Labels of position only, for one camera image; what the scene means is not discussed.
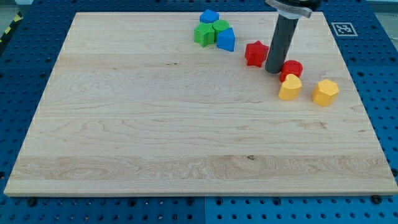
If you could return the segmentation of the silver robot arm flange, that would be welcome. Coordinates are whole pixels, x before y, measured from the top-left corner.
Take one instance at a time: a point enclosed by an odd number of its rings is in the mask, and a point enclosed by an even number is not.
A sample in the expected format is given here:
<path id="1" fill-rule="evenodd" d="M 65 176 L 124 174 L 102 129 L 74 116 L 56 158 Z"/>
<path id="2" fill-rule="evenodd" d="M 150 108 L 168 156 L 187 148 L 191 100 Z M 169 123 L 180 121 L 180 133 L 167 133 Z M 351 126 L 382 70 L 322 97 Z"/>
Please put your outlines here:
<path id="1" fill-rule="evenodd" d="M 264 2 L 288 19 L 299 19 L 310 18 L 312 12 L 320 7 L 322 0 L 265 0 Z"/>

